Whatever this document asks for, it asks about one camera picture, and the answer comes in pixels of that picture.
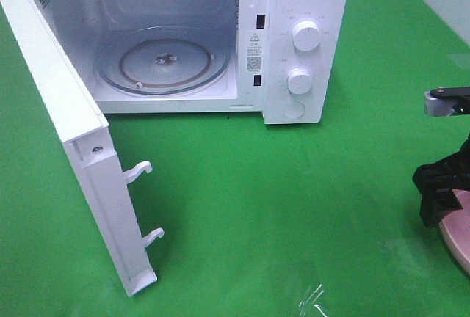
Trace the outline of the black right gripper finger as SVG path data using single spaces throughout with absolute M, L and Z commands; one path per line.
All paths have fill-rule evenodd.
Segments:
M 412 180 L 422 196 L 419 215 L 425 227 L 435 227 L 463 206 L 453 190 L 469 190 L 469 154 L 460 150 L 433 164 L 418 167 Z

